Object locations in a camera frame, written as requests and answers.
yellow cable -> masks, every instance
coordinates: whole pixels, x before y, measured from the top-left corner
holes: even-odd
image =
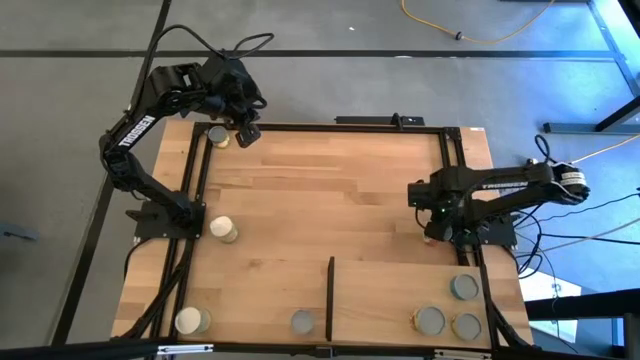
[[[590,157],[592,157],[592,156],[596,156],[596,155],[598,155],[598,154],[602,154],[602,153],[603,153],[603,152],[605,152],[605,151],[609,151],[609,150],[611,150],[611,149],[615,149],[615,148],[620,147],[620,146],[622,146],[622,145],[624,145],[624,144],[626,144],[626,143],[628,143],[628,142],[631,142],[631,141],[633,141],[633,140],[635,140],[635,139],[637,139],[637,138],[640,138],[640,134],[638,134],[638,135],[636,135],[636,136],[633,136],[633,137],[630,137],[630,138],[628,138],[627,140],[621,141],[621,142],[619,142],[619,143],[617,143],[617,144],[615,144],[615,145],[611,145],[611,146],[609,146],[609,147],[606,147],[606,148],[604,148],[604,149],[602,149],[602,150],[598,150],[598,151],[596,151],[596,152],[592,152],[591,154],[585,155],[585,156],[583,156],[583,157],[581,157],[581,158],[579,158],[579,159],[577,159],[577,160],[573,160],[573,161],[571,162],[571,164],[575,164],[575,163],[580,162],[580,161],[582,161],[582,160],[586,160],[586,159],[588,159],[588,158],[590,158]]]
[[[453,36],[453,37],[456,37],[456,36],[457,36],[457,34],[458,34],[458,33],[454,32],[454,31],[452,31],[452,30],[449,30],[449,29],[447,29],[447,28],[445,28],[445,27],[443,27],[443,26],[436,25],[436,24],[431,23],[431,22],[429,22],[429,21],[427,21],[427,20],[420,19],[419,17],[416,17],[416,16],[412,15],[412,14],[409,12],[409,10],[407,10],[407,6],[405,5],[405,3],[404,3],[404,2],[405,2],[405,0],[400,0],[400,5],[402,6],[402,11],[404,11],[404,13],[405,13],[408,17],[410,17],[410,18],[412,18],[413,20],[415,20],[415,21],[417,21],[417,22],[419,22],[419,23],[422,23],[422,24],[424,24],[424,25],[431,26],[432,28],[435,28],[435,29],[438,29],[438,30],[440,30],[440,31],[446,32],[447,34],[449,34],[449,35],[451,35],[451,36]],[[551,5],[553,5],[553,3],[555,3],[555,2],[556,2],[556,0],[550,0],[550,1],[549,1],[549,3],[547,4],[547,6],[545,6],[545,8],[544,8],[544,9],[542,9],[542,11],[540,11],[540,12],[538,13],[538,15],[534,16],[534,17],[533,17],[533,19],[529,20],[526,24],[524,24],[524,25],[523,25],[521,28],[519,28],[518,30],[516,30],[516,31],[512,32],[511,34],[509,34],[509,35],[507,35],[507,36],[501,37],[501,38],[500,38],[500,39],[498,39],[498,40],[493,40],[493,41],[476,40],[476,39],[473,39],[473,38],[470,38],[470,37],[466,37],[466,36],[464,36],[464,35],[460,36],[460,40],[467,40],[467,41],[470,41],[470,42],[473,42],[473,43],[476,43],[476,44],[483,44],[483,45],[493,45],[493,44],[497,44],[497,43],[503,42],[503,41],[505,41],[505,40],[507,40],[507,39],[509,39],[509,38],[511,38],[511,37],[514,37],[514,36],[518,35],[518,34],[519,34],[519,33],[521,33],[524,29],[528,28],[531,24],[533,24],[536,20],[538,20],[538,18],[539,18],[542,14],[544,14],[544,12],[545,12],[545,11],[547,11],[547,9],[548,9],[548,8],[550,8],[550,7],[551,7]]]

wire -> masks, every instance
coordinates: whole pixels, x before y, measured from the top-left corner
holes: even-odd
[[[141,239],[139,243],[135,244],[127,253],[127,257],[124,259],[124,279],[127,279],[127,272],[129,271],[129,260],[131,259],[131,255],[136,251],[137,248],[145,244],[149,239]]]
[[[518,255],[518,256],[516,256],[515,258],[516,258],[516,259],[518,259],[518,258],[525,257],[525,256],[530,256],[530,255]],[[534,256],[534,257],[536,257],[536,258],[538,258],[538,259],[540,260],[540,261],[538,262],[538,266],[536,266],[536,268],[533,270],[533,272],[532,272],[531,274],[527,274],[527,275],[525,275],[525,276],[523,276],[523,277],[518,277],[518,279],[523,280],[523,279],[526,279],[526,278],[528,278],[528,277],[531,277],[531,276],[535,275],[535,274],[538,272],[538,270],[540,270],[540,266],[542,266],[542,261],[543,261],[543,260],[542,260],[542,255],[540,255],[540,254],[533,254],[533,256]]]
[[[138,197],[138,195],[136,195],[136,192],[134,190],[131,190],[130,193],[131,193],[131,196],[133,196],[134,199],[136,199],[138,201],[145,201],[144,198]]]
[[[613,228],[611,230],[607,230],[607,231],[605,231],[603,233],[600,233],[598,235],[594,235],[594,237],[600,237],[600,236],[605,236],[605,235],[614,233],[614,232],[622,230],[622,229],[624,229],[624,228],[626,228],[628,226],[631,226],[631,225],[633,225],[633,224],[635,224],[635,223],[637,223],[639,221],[640,221],[640,218],[631,220],[626,224],[622,224],[622,225],[620,225],[620,226],[618,226],[616,228]],[[583,239],[576,240],[576,241],[571,241],[571,242],[568,242],[568,243],[565,243],[565,244],[561,244],[561,245],[557,245],[557,246],[554,246],[554,247],[550,247],[550,248],[547,248],[546,251],[556,250],[556,249],[559,249],[559,248],[562,248],[562,247],[565,247],[565,246],[574,245],[574,244],[577,244],[577,243],[580,243],[580,242],[583,242],[583,241],[587,241],[587,240],[590,240],[590,237],[583,238]]]
[[[531,216],[533,216],[533,214],[538,211],[538,209],[540,209],[540,207],[542,206],[542,204],[538,205],[535,207],[535,209],[533,209],[527,216],[525,216],[522,220],[518,221],[517,224],[513,225],[514,228],[517,228],[518,225],[522,224],[523,222],[525,222],[528,218],[530,218]]]
[[[549,3],[547,4],[547,6],[545,6],[545,7],[544,7],[544,9],[542,9],[542,10],[541,10],[541,11],[540,11],[536,16],[534,16],[534,17],[533,17],[531,20],[529,20],[526,24],[524,24],[522,27],[520,27],[518,30],[516,30],[516,31],[512,32],[511,34],[509,34],[509,35],[507,35],[507,36],[503,36],[503,37],[501,37],[501,38],[499,38],[499,39],[497,39],[497,40],[492,40],[492,41],[483,41],[483,40],[477,40],[477,39],[474,39],[474,38],[470,38],[470,37],[467,37],[467,36],[463,36],[461,32],[454,32],[453,30],[449,30],[449,29],[445,28],[444,26],[436,25],[436,24],[434,24],[434,23],[432,23],[432,22],[429,22],[429,21],[427,21],[427,20],[420,19],[419,17],[416,17],[416,16],[412,15],[412,14],[409,12],[409,10],[407,10],[407,6],[406,6],[406,4],[405,4],[405,0],[401,0],[401,1],[400,1],[400,5],[401,5],[401,7],[402,7],[402,11],[405,13],[405,15],[407,15],[407,16],[408,16],[408,17],[410,17],[411,19],[413,19],[413,20],[415,20],[415,21],[417,21],[417,22],[419,22],[419,23],[421,23],[421,24],[424,24],[424,25],[430,26],[430,27],[432,27],[432,28],[438,29],[438,30],[440,30],[440,31],[442,31],[442,32],[445,32],[445,33],[447,33],[447,34],[449,34],[449,35],[451,35],[451,36],[455,37],[455,39],[456,39],[456,40],[467,40],[467,41],[470,41],[470,42],[472,42],[472,43],[482,44],[482,45],[494,45],[494,44],[498,44],[498,43],[500,43],[500,42],[503,42],[503,41],[505,41],[505,40],[507,40],[507,39],[510,39],[510,38],[512,38],[512,37],[514,37],[514,36],[516,36],[516,35],[518,35],[518,34],[519,34],[519,33],[521,33],[522,31],[524,31],[526,28],[528,28],[529,26],[531,26],[531,24],[533,24],[536,20],[538,20],[538,18],[539,18],[540,16],[542,16],[542,14],[544,14],[544,12],[545,12],[545,11],[547,11],[547,9],[551,7],[551,5],[553,5],[553,3],[555,3],[555,0],[551,0],[551,1],[549,1]]]
[[[149,44],[149,48],[147,49],[147,53],[145,54],[144,61],[143,61],[143,66],[144,66],[144,74],[143,74],[143,77],[142,77],[143,80],[145,80],[149,76],[149,71],[151,70],[151,64],[153,63],[153,59],[155,57],[154,53],[156,51],[158,43],[160,42],[160,39],[162,39],[162,37],[164,37],[170,31],[173,31],[175,29],[182,29],[182,30],[188,32],[191,36],[193,36],[196,40],[198,40],[198,42],[200,42],[200,44],[202,44],[209,51],[211,51],[214,54],[218,55],[222,59],[226,59],[227,58],[220,51],[214,49],[211,45],[209,45],[209,43],[207,43],[195,31],[191,30],[191,28],[189,28],[189,27],[187,27],[185,25],[181,25],[181,24],[171,25],[171,26],[167,27],[166,29],[162,30],[151,41],[151,43]],[[129,112],[132,113],[132,114],[135,113],[138,110],[138,105],[140,104],[140,99],[142,98],[143,89],[144,89],[144,81],[142,83],[142,86],[140,87],[140,90],[139,90],[137,96],[135,97],[134,103],[131,104],[131,109],[129,110]]]
[[[267,45],[269,42],[271,42],[271,40],[273,40],[276,36],[273,33],[262,33],[262,34],[257,34],[257,35],[252,35],[252,36],[248,36],[242,40],[240,40],[240,42],[238,42],[236,44],[236,46],[233,48],[233,54],[235,55],[238,52],[238,49],[240,48],[240,46],[242,46],[242,44],[246,43],[247,41],[251,41],[251,40],[255,40],[255,39],[260,39],[266,37],[267,39],[264,40],[263,42],[261,42],[258,46],[252,48],[251,50],[247,50],[246,52],[244,52],[242,55],[240,56],[234,56],[231,59],[233,60],[238,60],[238,59],[242,59],[245,56],[251,55],[254,52],[262,49],[265,45]]]
[[[538,134],[536,136],[533,137],[533,141],[536,143],[536,146],[538,147],[538,150],[540,150],[540,152],[542,153],[542,155],[544,155],[544,162],[548,163],[548,162],[552,162],[552,163],[557,163],[557,161],[551,157],[551,147],[549,146],[549,142],[547,141],[547,139],[544,138],[544,136]]]
[[[418,226],[425,229],[425,226],[422,225],[422,223],[420,222],[420,219],[418,218],[418,208],[416,208],[416,222],[418,223]]]
[[[594,236],[572,236],[572,235],[557,235],[557,234],[542,234],[542,236],[555,237],[555,238],[561,238],[561,239],[595,240],[595,241],[610,242],[615,244],[640,245],[640,242],[635,242],[635,241],[613,240],[613,239],[605,239],[605,238],[594,237]]]
[[[236,44],[236,46],[234,48],[234,53],[238,50],[238,48],[240,48],[240,46],[242,46],[242,44],[244,44],[247,41],[259,39],[259,38],[262,38],[262,37],[267,37],[267,40],[263,41],[262,43],[260,43],[255,48],[246,51],[245,53],[243,53],[240,56],[227,58],[226,55],[224,55],[221,51],[216,50],[206,40],[204,40],[200,35],[198,35],[198,33],[193,31],[188,26],[185,26],[185,25],[182,25],[182,24],[171,25],[171,26],[165,28],[164,30],[162,30],[162,32],[160,32],[158,34],[158,36],[156,36],[151,41],[151,44],[149,44],[149,48],[147,49],[147,53],[145,54],[144,62],[143,62],[144,76],[142,77],[142,79],[146,79],[149,76],[149,71],[151,70],[151,64],[152,64],[153,59],[155,57],[154,53],[155,53],[156,47],[158,46],[158,43],[160,42],[160,39],[162,39],[162,37],[164,37],[170,31],[173,31],[175,29],[182,29],[182,30],[188,32],[191,36],[193,36],[194,39],[196,39],[200,44],[202,44],[202,46],[204,46],[205,48],[207,48],[207,50],[209,50],[212,53],[216,54],[218,57],[220,57],[223,60],[241,59],[241,58],[243,58],[243,57],[245,57],[245,56],[247,56],[249,54],[254,53],[255,51],[260,50],[261,48],[263,48],[265,45],[267,45],[271,40],[273,40],[275,38],[275,35],[273,33],[263,33],[263,34],[252,35],[252,36],[246,37],[246,38],[240,40],[240,42],[238,42],[238,44]],[[131,109],[129,110],[129,113],[135,113],[137,111],[138,105],[140,104],[140,99],[142,98],[142,93],[143,93],[142,90],[143,89],[144,89],[144,82],[142,83],[142,86],[140,87],[140,90],[139,90],[137,96],[135,97],[135,102],[133,104],[131,104]]]
[[[530,243],[532,243],[535,247],[535,242],[531,239],[529,239],[526,236],[523,236],[522,234],[516,233],[518,236],[520,236],[521,238],[529,241]],[[558,294],[558,279],[556,277],[556,270],[553,268],[553,264],[551,263],[551,260],[549,259],[549,257],[547,256],[546,252],[542,249],[539,249],[539,251],[542,253],[542,256],[544,256],[545,260],[547,260],[547,263],[549,264],[549,268],[551,269],[551,276],[553,277],[553,291],[555,292],[555,300],[553,300],[553,302],[551,303],[551,310],[553,311],[553,313],[555,314],[556,310],[555,310],[555,304],[556,301],[558,301],[558,299],[560,298],[560,295]],[[526,279],[530,276],[533,276],[533,274],[535,274],[536,272],[538,272],[538,269],[540,268],[540,266],[538,266],[536,268],[536,270],[534,270],[533,273],[531,274],[527,274],[525,277],[520,278],[520,280],[522,279]],[[558,340],[562,341],[562,343],[564,343],[565,345],[567,345],[571,350],[573,350],[573,352],[575,352],[576,354],[579,354],[578,350],[576,350],[573,346],[571,346],[571,344],[569,344],[568,341],[566,341],[565,339],[560,337],[560,322],[556,320],[556,332],[558,334]]]
[[[615,148],[620,147],[620,146],[622,146],[622,145],[624,145],[624,144],[626,144],[628,142],[631,142],[631,141],[633,141],[633,140],[635,140],[637,138],[640,138],[640,134],[638,134],[636,136],[632,136],[632,137],[628,138],[627,140],[621,141],[621,142],[619,142],[619,143],[617,143],[615,145],[611,145],[611,146],[606,147],[606,148],[604,148],[602,150],[594,151],[591,154],[587,154],[587,155],[585,155],[585,156],[583,156],[581,158],[573,160],[573,161],[571,161],[571,164],[579,163],[580,161],[586,160],[586,159],[588,159],[588,158],[590,158],[592,156],[596,156],[596,155],[602,154],[605,151],[609,151],[609,150],[615,149]]]
[[[634,196],[639,196],[639,197],[640,197],[640,192],[633,193],[633,194],[630,194],[630,195],[627,195],[627,196],[623,196],[623,197],[618,198],[618,199],[609,200],[609,201],[607,201],[607,202],[605,202],[605,203],[603,203],[603,204],[596,205],[596,206],[592,206],[592,207],[589,207],[589,208],[586,208],[586,209],[582,209],[582,210],[580,210],[580,211],[570,211],[570,212],[568,212],[568,213],[566,213],[566,214],[564,214],[564,215],[554,215],[554,216],[551,216],[551,217],[548,217],[548,218],[545,218],[545,219],[542,219],[542,220],[538,220],[538,221],[539,221],[539,222],[545,222],[545,221],[549,221],[549,220],[552,220],[552,219],[559,219],[559,218],[567,217],[567,216],[569,216],[569,215],[581,214],[581,213],[583,213],[583,212],[585,212],[585,211],[598,209],[598,208],[601,208],[601,207],[607,206],[607,205],[609,205],[609,204],[617,203],[617,202],[619,202],[619,201],[623,201],[623,200],[626,200],[626,199],[628,199],[628,198],[632,198],[632,197],[634,197]],[[531,225],[533,225],[533,224],[534,224],[534,223],[530,223],[530,224],[527,224],[527,225],[521,226],[521,227],[519,227],[518,229],[524,229],[524,228],[529,227],[529,226],[531,226]]]
[[[519,213],[525,214],[525,215],[527,214],[527,213],[525,213],[524,211],[521,211],[521,210],[516,210],[516,211],[519,212]],[[531,261],[535,257],[535,254],[540,249],[540,241],[542,240],[542,226],[540,225],[540,222],[538,221],[538,219],[536,219],[535,216],[530,215],[530,217],[538,225],[538,236],[537,236],[536,242],[533,244],[533,249],[531,249],[531,254],[529,254],[528,259],[525,260],[524,263],[522,263],[520,268],[518,268],[518,275],[522,274],[527,269],[527,267],[529,267],[529,264],[531,264]]]

black cable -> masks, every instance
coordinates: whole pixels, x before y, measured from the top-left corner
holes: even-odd
[[[609,201],[607,201],[607,202],[605,202],[605,203],[603,203],[603,204],[596,205],[596,206],[592,206],[592,207],[589,207],[589,208],[586,208],[586,209],[582,209],[582,210],[580,210],[580,211],[570,211],[570,212],[568,212],[568,213],[566,213],[566,214],[564,214],[564,215],[554,215],[554,216],[551,216],[551,217],[548,217],[548,218],[545,218],[545,219],[541,219],[541,220],[538,220],[538,221],[539,221],[539,222],[545,222],[545,221],[549,221],[549,220],[552,220],[552,219],[558,219],[558,218],[567,217],[567,216],[569,216],[569,215],[581,214],[581,213],[583,213],[583,212],[585,212],[585,211],[598,209],[598,208],[601,208],[601,207],[607,206],[607,205],[609,205],[609,204],[617,203],[617,202],[620,202],[620,201],[626,200],[626,199],[628,199],[628,198],[632,198],[632,197],[634,197],[634,196],[639,196],[639,197],[640,197],[640,192],[633,193],[633,194],[629,194],[629,195],[627,195],[627,196],[623,196],[623,197],[618,198],[618,199],[609,200]],[[529,227],[529,226],[531,226],[531,225],[533,225],[533,224],[534,224],[534,223],[530,223],[530,224],[524,225],[524,226],[520,227],[519,229],[524,229],[524,228]]]
[[[527,238],[527,237],[525,237],[525,236],[522,236],[522,235],[520,235],[520,234],[518,234],[518,235],[519,235],[521,238],[523,238],[523,239],[525,239],[525,240],[529,241],[530,243],[534,244],[534,246],[535,246],[535,244],[536,244],[536,243],[535,243],[533,240],[531,240],[531,239],[529,239],[529,238]],[[555,313],[555,309],[554,309],[554,307],[553,307],[553,306],[555,305],[555,302],[556,302],[556,301],[558,301],[558,299],[560,298],[560,296],[558,295],[558,284],[557,284],[558,279],[556,278],[556,271],[555,271],[555,269],[553,268],[553,264],[551,263],[551,260],[549,260],[549,257],[547,256],[547,254],[545,253],[545,251],[544,251],[544,250],[542,250],[542,249],[539,249],[539,251],[540,251],[540,253],[542,253],[542,256],[544,256],[544,258],[547,260],[547,263],[549,264],[549,268],[551,269],[551,276],[553,276],[553,291],[554,291],[554,292],[555,292],[555,294],[556,294],[556,298],[555,298],[555,300],[553,301],[553,303],[551,304],[551,310]],[[560,323],[559,323],[557,320],[556,320],[556,329],[557,329],[556,331],[557,331],[557,334],[558,334],[558,340],[562,341],[562,342],[563,342],[565,345],[567,345],[571,350],[573,350],[573,352],[575,352],[576,354],[579,354],[578,350],[576,350],[576,349],[575,349],[573,346],[571,346],[567,341],[565,341],[563,338],[561,338],[561,337],[560,337]]]
[[[544,138],[544,136],[538,134],[533,138],[533,141],[536,143],[536,146],[538,147],[538,150],[540,150],[540,152],[542,153],[542,155],[544,155],[544,162],[552,162],[552,163],[557,163],[557,161],[551,157],[551,147],[549,147],[549,143],[547,142],[547,139]]]
[[[542,236],[556,237],[556,238],[561,238],[561,239],[595,240],[595,241],[604,241],[604,242],[610,242],[610,243],[615,243],[615,244],[640,245],[640,242],[605,239],[605,238],[598,238],[598,237],[591,237],[591,236],[557,235],[557,234],[542,234]]]
[[[518,256],[516,256],[516,259],[521,258],[521,257],[525,257],[525,256],[530,256],[530,255],[528,255],[528,254],[518,255]],[[535,269],[533,269],[533,272],[531,274],[527,274],[527,275],[525,275],[523,277],[518,277],[519,280],[523,280],[523,279],[526,279],[528,277],[531,277],[531,276],[535,275],[540,270],[540,266],[542,266],[542,262],[544,261],[542,259],[542,255],[536,253],[536,254],[533,254],[533,256],[536,257],[539,260],[538,261],[538,265],[536,266]]]
[[[456,234],[456,236],[454,236],[454,237],[452,238],[452,240],[451,240],[451,244],[453,244],[453,246],[456,248],[456,250],[458,250],[458,251],[460,251],[460,252],[462,252],[462,253],[464,253],[464,254],[476,254],[478,251],[480,251],[480,246],[482,245],[482,244],[481,244],[481,243],[482,243],[482,241],[480,240],[480,236],[478,236],[478,233],[477,233],[477,232],[475,233],[475,235],[476,235],[476,239],[478,239],[478,243],[477,243],[477,244],[475,244],[475,245],[471,245],[471,248],[472,248],[472,249],[473,249],[473,247],[474,247],[474,246],[476,247],[475,249],[473,249],[473,250],[471,250],[471,251],[467,251],[467,250],[465,250],[465,249],[459,248],[459,247],[458,247],[458,245],[456,245],[456,243],[455,243],[454,241],[455,241],[455,238],[458,236],[458,234]]]
[[[422,223],[420,222],[420,219],[418,218],[418,208],[416,208],[416,222],[418,223],[418,226],[420,226],[421,228],[425,228],[424,225],[422,225]]]
[[[521,210],[516,210],[519,213],[525,214],[525,215],[530,215],[525,213],[524,211]],[[535,223],[538,225],[538,235],[537,235],[537,240],[533,245],[533,249],[531,250],[531,254],[529,254],[529,258],[527,260],[525,260],[524,263],[522,263],[522,265],[520,266],[520,268],[518,268],[518,274],[522,274],[524,272],[524,270],[529,266],[529,264],[531,264],[531,261],[533,260],[533,258],[535,257],[535,254],[538,252],[538,249],[540,248],[540,241],[542,239],[542,226],[540,225],[540,222],[538,221],[538,219],[536,219],[535,216],[530,215],[530,217],[535,221]]]
[[[133,198],[138,200],[138,201],[145,201],[146,200],[144,198],[139,198],[138,195],[136,195],[136,192],[134,190],[131,190],[130,193],[131,193],[131,196],[133,196]]]
[[[244,52],[242,55],[240,56],[235,56],[235,54],[237,54],[238,49],[240,48],[240,46],[242,46],[242,44],[246,43],[247,41],[251,41],[251,40],[255,40],[255,39],[260,39],[266,37],[267,39],[263,42],[261,42],[258,46],[254,47],[251,50],[247,50],[246,52]],[[242,59],[245,56],[251,55],[254,52],[262,49],[265,45],[267,45],[271,40],[273,40],[276,36],[273,33],[263,33],[263,34],[257,34],[257,35],[252,35],[252,36],[248,36],[242,40],[240,40],[240,42],[238,42],[236,44],[236,46],[233,48],[233,57],[231,59],[233,60],[237,60],[237,59]]]
[[[160,32],[158,34],[158,36],[156,36],[152,41],[151,44],[149,46],[149,49],[147,49],[147,53],[144,56],[144,62],[143,64],[146,64],[145,68],[144,68],[144,76],[143,79],[146,79],[149,76],[149,71],[151,70],[151,64],[153,62],[154,59],[154,54],[156,51],[156,47],[158,46],[158,43],[160,42],[160,39],[162,39],[163,36],[165,36],[168,32],[175,30],[175,29],[182,29],[186,32],[188,32],[191,36],[193,36],[193,38],[195,38],[196,40],[198,40],[198,42],[200,44],[202,44],[202,46],[204,46],[205,48],[207,48],[207,50],[211,51],[212,53],[216,54],[218,57],[220,57],[223,60],[228,60],[228,59],[232,59],[232,60],[236,60],[236,59],[240,59],[243,58],[249,54],[252,54],[255,51],[260,50],[261,48],[263,48],[265,45],[267,45],[271,40],[273,40],[273,38],[275,37],[274,34],[272,33],[264,33],[264,34],[258,34],[258,35],[253,35],[253,36],[249,36],[246,37],[242,40],[240,40],[240,42],[238,42],[238,44],[236,45],[234,52],[245,42],[250,41],[250,40],[254,40],[254,39],[259,39],[261,37],[267,37],[267,40],[263,41],[262,43],[260,43],[258,46],[256,46],[255,48],[246,51],[244,54],[242,54],[241,56],[238,57],[232,57],[232,58],[228,58],[226,55],[224,55],[222,52],[220,52],[219,50],[216,50],[213,46],[211,46],[206,40],[204,40],[200,35],[198,35],[195,31],[193,31],[191,28],[189,28],[188,26],[185,25],[181,25],[181,24],[175,24],[175,25],[171,25],[167,28],[165,28],[164,30],[162,30],[162,32]],[[144,89],[144,82],[142,83],[142,86],[140,87],[140,91],[138,92],[138,95],[136,96],[135,102],[133,104],[131,104],[131,109],[129,110],[130,113],[135,113],[138,109],[138,104],[140,104],[140,99],[142,98],[142,93],[143,93],[143,89]]]
[[[227,59],[227,57],[221,53],[220,51],[214,49],[211,45],[209,45],[209,43],[207,43],[202,37],[200,37],[200,35],[198,35],[195,31],[191,30],[191,28],[185,26],[185,25],[181,25],[181,24],[175,24],[175,25],[171,25],[167,28],[165,28],[164,30],[162,30],[162,32],[160,32],[158,34],[158,36],[156,36],[152,41],[151,44],[149,46],[149,49],[147,49],[147,53],[144,56],[144,60],[143,60],[143,64],[146,64],[145,68],[144,68],[144,76],[142,77],[142,79],[147,79],[147,77],[149,76],[149,71],[151,70],[151,64],[153,63],[153,59],[155,57],[155,51],[156,51],[156,47],[158,46],[158,42],[160,42],[160,39],[162,39],[163,36],[165,36],[167,33],[169,33],[172,30],[175,29],[182,29],[186,32],[188,32],[191,36],[193,36],[196,40],[198,40],[198,42],[200,42],[200,44],[202,44],[205,48],[207,48],[207,50],[213,52],[214,54],[218,55],[220,58],[222,59]],[[137,110],[138,110],[138,105],[140,104],[140,99],[142,98],[142,93],[144,90],[144,82],[142,83],[142,86],[140,87],[140,91],[138,92],[138,95],[136,96],[135,102],[133,104],[131,104],[131,109],[129,110],[129,112],[131,114],[134,114]]]
[[[131,255],[133,254],[134,251],[136,251],[137,248],[139,248],[140,246],[142,246],[142,244],[146,243],[147,241],[149,241],[149,239],[140,239],[140,242],[135,244],[131,250],[129,250],[129,252],[127,253],[127,257],[124,260],[124,279],[127,279],[127,272],[129,271],[129,260],[131,259]]]
[[[536,206],[527,216],[525,216],[522,220],[518,221],[517,224],[513,225],[513,227],[518,227],[518,225],[522,224],[523,222],[525,222],[528,218],[530,218],[536,211],[538,211],[538,209],[540,209],[540,207],[542,206],[542,204]]]

white cup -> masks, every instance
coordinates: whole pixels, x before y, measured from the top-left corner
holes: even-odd
[[[211,315],[207,310],[186,307],[176,316],[175,327],[182,335],[198,334],[206,331],[211,323]]]
[[[232,243],[238,237],[238,229],[227,216],[219,216],[209,224],[213,236],[223,243]]]

black clamp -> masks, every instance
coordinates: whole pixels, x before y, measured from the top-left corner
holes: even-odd
[[[462,134],[460,133],[459,127],[445,127],[443,129],[444,129],[445,135],[447,135],[449,139],[454,141],[462,140]]]
[[[398,130],[402,131],[404,130],[403,122],[404,122],[404,116],[400,116],[400,114],[398,113],[393,113],[393,115],[391,116],[391,125],[395,125],[398,128]]]
[[[313,356],[318,359],[331,359],[335,355],[331,346],[318,346],[314,350]]]
[[[164,206],[153,201],[142,203],[140,210],[127,210],[137,222],[135,236],[141,239],[199,239],[202,235],[206,204],[192,201],[193,220],[187,226],[175,226]]]

